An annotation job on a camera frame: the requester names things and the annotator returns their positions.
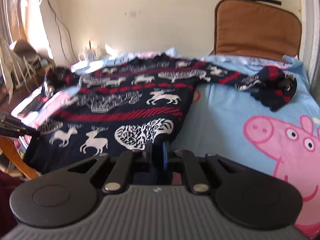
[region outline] cable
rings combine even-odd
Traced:
[[[54,13],[54,20],[56,21],[57,23],[57,26],[58,26],[58,31],[59,31],[59,35],[60,35],[60,44],[61,44],[61,48],[62,48],[62,52],[63,52],[63,55],[64,57],[66,58],[66,60],[68,61],[67,57],[66,57],[66,54],[63,50],[63,46],[62,46],[62,36],[61,36],[61,32],[60,32],[60,28],[59,28],[59,23],[57,22],[57,20],[63,25],[63,27],[65,27],[65,29],[68,31],[68,35],[69,35],[69,40],[70,40],[70,45],[71,45],[71,49],[72,49],[72,53],[73,53],[73,56],[75,57],[75,59],[78,61],[78,58],[76,57],[76,54],[73,50],[73,46],[72,46],[72,41],[71,41],[71,34],[70,34],[70,31],[68,29],[68,27],[62,22],[62,20],[57,16],[57,13],[56,11],[53,9],[51,3],[49,0],[48,1],[48,5],[50,7],[50,9],[52,10],[52,12]]]

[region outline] pig snout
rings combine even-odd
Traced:
[[[265,143],[272,137],[274,126],[267,117],[254,116],[245,122],[243,132],[252,143]]]

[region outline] gray plastic surface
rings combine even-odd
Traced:
[[[64,228],[18,225],[3,240],[301,240],[294,226],[274,231],[242,228],[223,217],[207,196],[184,186],[131,185],[106,196],[94,213]]]

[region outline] white mug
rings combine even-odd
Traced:
[[[84,50],[79,53],[78,58],[80,61],[82,60],[85,60],[86,62],[96,61],[99,59],[98,50],[97,49]]]

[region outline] peppa pig face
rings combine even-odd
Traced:
[[[313,135],[313,122],[308,116],[300,117],[300,125],[253,116],[245,122],[243,132],[257,149],[277,162],[273,176],[301,193],[303,206],[297,224],[319,224],[320,229],[320,212],[315,212],[320,210],[320,139]]]
[[[300,117],[301,127],[267,116],[253,116],[244,124],[244,136],[265,155],[299,167],[320,163],[320,141],[313,135],[313,122]]]

